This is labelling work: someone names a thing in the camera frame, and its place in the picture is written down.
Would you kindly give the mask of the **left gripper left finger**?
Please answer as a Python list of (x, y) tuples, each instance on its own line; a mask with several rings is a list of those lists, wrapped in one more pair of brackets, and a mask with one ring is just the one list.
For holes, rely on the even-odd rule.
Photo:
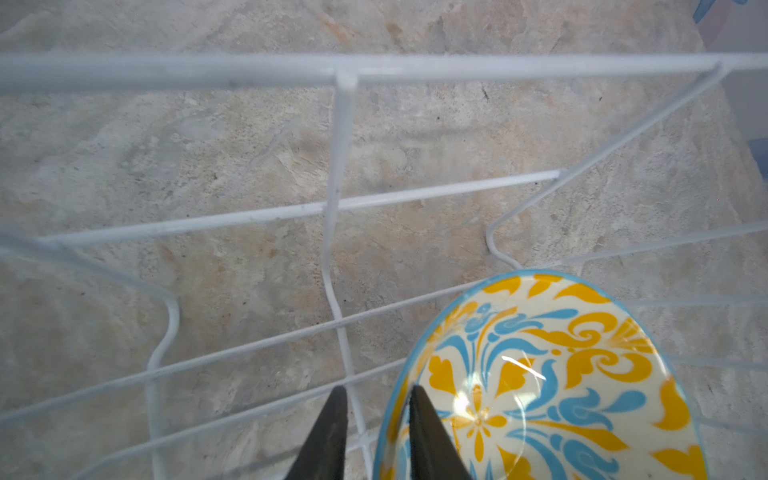
[(285, 480), (344, 478), (348, 430), (348, 396), (334, 387), (303, 443)]

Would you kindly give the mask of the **yellow patterned ceramic bowl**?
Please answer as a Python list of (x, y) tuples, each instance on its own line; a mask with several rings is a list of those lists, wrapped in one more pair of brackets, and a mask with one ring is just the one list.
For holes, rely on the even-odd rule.
[(499, 275), (432, 321), (388, 402), (377, 479), (411, 475), (414, 385), (475, 479), (708, 475), (683, 390), (650, 335), (625, 306), (572, 275)]

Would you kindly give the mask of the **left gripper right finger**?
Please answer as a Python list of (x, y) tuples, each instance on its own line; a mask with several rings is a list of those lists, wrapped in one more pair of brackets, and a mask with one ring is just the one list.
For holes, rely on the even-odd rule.
[(409, 427), (412, 479), (472, 479), (420, 385), (414, 385), (409, 396)]

